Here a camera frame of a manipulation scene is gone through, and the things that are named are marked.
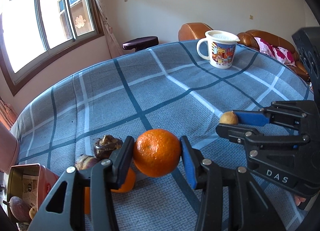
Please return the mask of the person's right hand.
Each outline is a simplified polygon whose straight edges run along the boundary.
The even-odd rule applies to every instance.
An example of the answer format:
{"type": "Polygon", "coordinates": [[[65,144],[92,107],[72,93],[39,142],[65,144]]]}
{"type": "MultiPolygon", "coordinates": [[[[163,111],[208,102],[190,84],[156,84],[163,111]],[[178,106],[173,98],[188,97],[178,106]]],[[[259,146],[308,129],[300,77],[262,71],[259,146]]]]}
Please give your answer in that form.
{"type": "Polygon", "coordinates": [[[298,196],[298,195],[294,195],[294,201],[296,206],[299,206],[301,203],[304,203],[306,201],[306,198],[298,196]]]}

